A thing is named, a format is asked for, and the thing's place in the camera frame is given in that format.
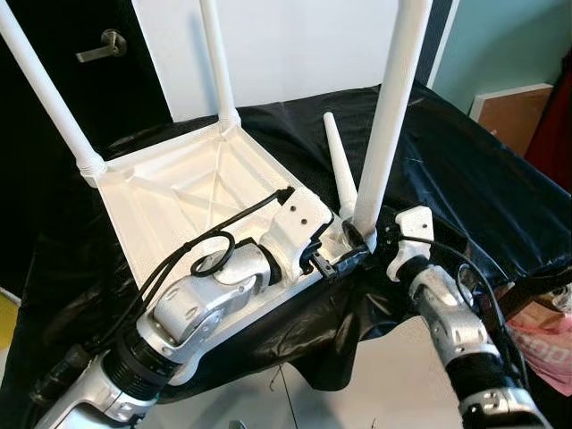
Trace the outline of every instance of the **silver door handle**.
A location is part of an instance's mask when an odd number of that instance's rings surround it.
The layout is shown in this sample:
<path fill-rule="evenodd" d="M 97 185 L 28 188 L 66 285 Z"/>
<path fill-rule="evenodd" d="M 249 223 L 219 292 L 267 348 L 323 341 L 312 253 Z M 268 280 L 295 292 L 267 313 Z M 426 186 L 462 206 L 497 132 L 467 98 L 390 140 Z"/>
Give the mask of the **silver door handle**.
<path fill-rule="evenodd" d="M 127 53 L 127 42 L 115 29 L 106 29 L 101 33 L 101 43 L 103 46 L 90 51 L 78 52 L 75 57 L 80 63 L 87 63 L 107 56 L 124 56 Z"/>

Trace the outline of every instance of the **black wire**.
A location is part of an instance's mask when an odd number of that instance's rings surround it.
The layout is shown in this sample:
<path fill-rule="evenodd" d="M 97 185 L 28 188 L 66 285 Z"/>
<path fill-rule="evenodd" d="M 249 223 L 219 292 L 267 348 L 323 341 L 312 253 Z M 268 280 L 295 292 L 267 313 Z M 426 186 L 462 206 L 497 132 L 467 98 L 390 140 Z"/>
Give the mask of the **black wire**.
<path fill-rule="evenodd" d="M 21 420 L 21 429 L 32 429 L 38 422 L 40 412 L 39 405 L 30 401 Z"/>
<path fill-rule="evenodd" d="M 226 231 L 217 231 L 217 232 L 214 232 L 213 235 L 211 237 L 208 237 L 208 238 L 212 239 L 214 237 L 225 237 L 229 241 L 229 247 L 224 252 L 223 257 L 221 257 L 218 261 L 216 261 L 216 263 L 214 263 L 214 265 L 212 265 L 212 266 L 210 266 L 204 270 L 199 270 L 198 268 L 200 268 L 200 266 L 203 264 L 206 257 L 201 257 L 200 259 L 197 259 L 194 262 L 194 264 L 190 266 L 190 274 L 191 275 L 194 275 L 195 277 L 207 277 L 208 275 L 214 274 L 218 270 L 223 268 L 224 265 L 231 258 L 232 252 L 234 251 L 234 247 L 236 246 L 236 241 L 234 240 L 234 237 L 232 236 L 232 234 L 230 234 L 229 232 L 226 232 Z"/>
<path fill-rule="evenodd" d="M 496 321 L 497 321 L 497 325 L 498 325 L 498 329 L 499 329 L 498 330 L 499 336 L 497 338 L 497 347 L 499 348 L 499 352 L 503 357 L 506 369 L 507 369 L 507 371 L 510 371 L 512 374 L 514 374 L 514 371 L 513 371 L 512 367 L 510 366 L 510 364 L 514 360 L 514 357 L 511 356 L 511 354 L 509 352 L 509 344 L 510 344 L 510 348 L 512 349 L 513 354 L 517 357 L 516 366 L 517 366 L 518 372 L 514 375 L 517 378 L 520 378 L 521 382 L 523 383 L 525 388 L 528 390 L 529 386 L 528 386 L 528 376 L 526 374 L 525 360 L 522 356 L 522 353 L 520 352 L 520 349 L 518 349 L 517 345 L 514 343 L 514 341 L 512 340 L 512 337 L 510 336 L 510 334 L 508 332 L 504 315 L 502 314 L 501 308 L 499 307 L 499 303 L 497 302 L 497 299 L 494 296 L 494 291 L 492 290 L 491 284 L 486 280 L 486 277 L 484 277 L 484 274 L 481 272 L 481 270 L 479 270 L 479 268 L 475 265 L 475 263 L 473 261 L 471 261 L 465 255 L 463 255 L 461 252 L 459 252 L 455 248 L 452 248 L 451 246 L 440 243 L 439 241 L 421 239 L 418 237 L 407 237 L 407 236 L 400 236 L 400 240 L 416 241 L 418 243 L 430 244 L 430 245 L 435 246 L 437 248 L 442 248 L 443 250 L 446 250 L 446 251 L 452 253 L 453 255 L 455 255 L 456 257 L 461 259 L 465 264 L 467 264 L 471 267 L 471 269 L 479 277 L 479 280 L 481 281 L 481 283 L 485 287 L 486 293 L 489 297 L 489 300 L 491 301 L 492 308 L 494 309 L 494 314 L 496 316 Z"/>
<path fill-rule="evenodd" d="M 280 371 L 280 374 L 282 376 L 282 382 L 284 383 L 284 389 L 286 390 L 286 398 L 288 398 L 288 405 L 290 406 L 290 412 L 292 414 L 292 418 L 294 419 L 294 428 L 298 429 L 298 422 L 296 421 L 296 413 L 294 413 L 294 407 L 292 406 L 292 401 L 290 400 L 290 392 L 288 391 L 288 384 L 286 383 L 286 379 L 284 378 L 282 365 L 278 367 L 278 371 Z"/>
<path fill-rule="evenodd" d="M 505 323 L 504 315 L 502 315 L 501 308 L 499 307 L 499 304 L 497 303 L 497 300 L 494 297 L 494 292 L 492 291 L 491 284 L 488 282 L 488 280 L 486 280 L 484 274 L 481 273 L 481 270 L 479 270 L 479 268 L 475 265 L 473 261 L 471 261 L 468 257 L 463 255 L 455 248 L 440 243 L 439 241 L 420 239 L 418 237 L 406 237 L 406 236 L 401 236 L 400 240 L 417 241 L 419 243 L 431 244 L 432 246 L 435 246 L 437 248 L 442 248 L 443 250 L 447 250 L 448 252 L 452 253 L 453 255 L 461 259 L 465 264 L 469 265 L 475 272 L 475 274 L 479 277 L 479 280 L 481 281 L 483 286 L 486 288 L 487 295 L 489 295 L 489 298 L 491 299 L 491 305 L 494 307 L 494 313 L 496 315 L 497 325 L 499 326 L 499 328 L 501 328 L 504 325 Z"/>
<path fill-rule="evenodd" d="M 151 302 L 151 300 L 153 299 L 153 297 L 155 296 L 157 291 L 160 289 L 165 278 L 167 277 L 169 272 L 174 268 L 174 266 L 177 264 L 177 262 L 179 262 L 184 255 L 189 253 L 198 243 L 200 243 L 201 241 L 204 241 L 204 240 L 208 240 L 208 239 L 213 238 L 213 237 L 217 237 L 217 236 L 224 236 L 224 237 L 228 238 L 227 237 L 228 233 L 221 234 L 221 231 L 224 228 L 232 225 L 233 223 L 236 223 L 237 221 L 239 221 L 240 219 L 242 219 L 248 215 L 253 214 L 254 212 L 256 212 L 256 210 L 259 210 L 261 207 L 266 206 L 267 204 L 271 203 L 275 199 L 278 199 L 279 203 L 283 204 L 283 201 L 288 199 L 293 191 L 294 191 L 294 188 L 291 188 L 291 187 L 288 187 L 286 189 L 276 190 L 275 192 L 270 194 L 268 197 L 260 200 L 259 202 L 257 202 L 253 206 L 246 208 L 245 210 L 234 215 L 230 219 L 227 219 L 226 221 L 219 223 L 218 225 L 214 226 L 210 230 L 204 232 L 203 234 L 201 234 L 200 236 L 196 237 L 195 239 L 193 239 L 191 241 L 187 241 L 182 246 L 180 246 L 175 251 L 173 251 L 171 253 L 171 255 L 166 257 L 157 266 L 157 268 L 149 275 L 149 277 L 147 278 L 145 283 L 143 283 L 143 285 L 141 286 L 141 289 L 139 290 L 137 296 L 131 301 L 131 303 L 127 306 L 125 311 L 123 311 L 123 313 L 119 316 L 119 318 L 115 321 L 115 323 L 107 330 L 107 332 L 101 336 L 101 339 L 98 340 L 95 344 L 87 345 L 86 350 L 89 351 L 90 353 L 97 354 L 98 352 L 107 348 L 110 345 L 110 343 L 113 343 L 114 334 L 125 323 L 125 320 L 131 314 L 133 309 L 138 305 L 138 303 L 141 301 L 141 299 L 143 298 L 143 296 L 145 295 L 145 293 L 147 292 L 149 287 L 151 287 L 151 284 L 153 284 L 153 281 L 155 280 L 155 278 L 160 275 L 160 277 L 157 279 L 153 288 L 147 294 L 145 301 L 143 302 L 142 306 L 139 307 L 138 312 L 137 312 L 138 315 L 142 314 L 142 312 L 145 311 L 146 306 Z M 227 254 L 225 255 L 226 260 L 228 260 L 228 258 L 231 257 L 231 253 L 232 253 L 233 249 L 234 249 L 234 246 L 231 245 L 231 251 L 230 252 L 227 251 Z"/>

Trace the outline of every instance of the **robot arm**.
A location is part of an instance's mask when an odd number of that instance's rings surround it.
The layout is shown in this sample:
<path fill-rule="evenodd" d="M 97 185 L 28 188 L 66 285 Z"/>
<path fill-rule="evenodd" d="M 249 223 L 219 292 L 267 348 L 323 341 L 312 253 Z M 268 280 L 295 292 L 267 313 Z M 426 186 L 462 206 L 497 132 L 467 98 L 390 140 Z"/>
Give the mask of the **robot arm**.
<path fill-rule="evenodd" d="M 398 214 L 401 237 L 433 240 L 431 210 L 415 207 Z M 429 261 L 430 244 L 400 240 L 387 274 L 408 288 L 425 319 L 433 345 L 457 394 L 463 425 L 551 427 L 527 390 L 506 370 L 481 319 L 467 305 L 470 293 Z"/>
<path fill-rule="evenodd" d="M 348 273 L 367 255 L 365 245 L 361 250 L 346 247 L 349 251 L 330 265 L 318 252 L 320 235 L 334 219 L 330 209 L 308 189 L 278 192 L 282 207 L 258 243 L 246 239 L 235 244 L 230 233 L 222 231 L 234 218 L 215 227 L 211 237 L 225 237 L 226 250 L 200 258 L 190 275 L 151 300 L 137 319 L 128 319 L 111 348 L 101 349 L 93 359 L 82 348 L 73 349 L 61 368 L 47 377 L 48 387 L 68 382 L 63 395 L 35 427 L 135 425 L 167 383 L 187 382 L 205 353 L 279 305 L 283 294 L 291 298 L 304 282 L 319 280 L 318 272 L 326 277 Z"/>

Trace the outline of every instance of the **door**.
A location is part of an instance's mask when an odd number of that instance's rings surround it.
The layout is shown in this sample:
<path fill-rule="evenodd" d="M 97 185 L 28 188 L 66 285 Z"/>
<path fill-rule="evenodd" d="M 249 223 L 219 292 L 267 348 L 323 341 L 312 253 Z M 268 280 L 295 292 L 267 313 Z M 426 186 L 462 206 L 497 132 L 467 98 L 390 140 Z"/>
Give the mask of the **door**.
<path fill-rule="evenodd" d="M 130 0 L 8 0 L 29 42 L 94 148 L 171 122 Z M 121 57 L 80 63 L 106 29 L 126 41 Z M 57 165 L 67 148 L 0 38 L 0 286 L 20 294 Z"/>

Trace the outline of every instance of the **floor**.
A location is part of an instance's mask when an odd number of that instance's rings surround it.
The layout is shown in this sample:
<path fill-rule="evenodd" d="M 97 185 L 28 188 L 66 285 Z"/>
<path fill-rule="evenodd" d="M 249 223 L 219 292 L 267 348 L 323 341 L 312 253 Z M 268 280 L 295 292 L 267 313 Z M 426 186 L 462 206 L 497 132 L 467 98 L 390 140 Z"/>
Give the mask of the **floor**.
<path fill-rule="evenodd" d="M 15 313 L 0 307 L 6 310 L 0 311 L 1 380 Z M 343 391 L 314 391 L 293 366 L 284 365 L 155 406 L 138 427 L 227 429 L 231 422 L 248 429 L 461 427 L 457 400 L 420 317 L 381 339 L 361 342 L 352 381 Z"/>

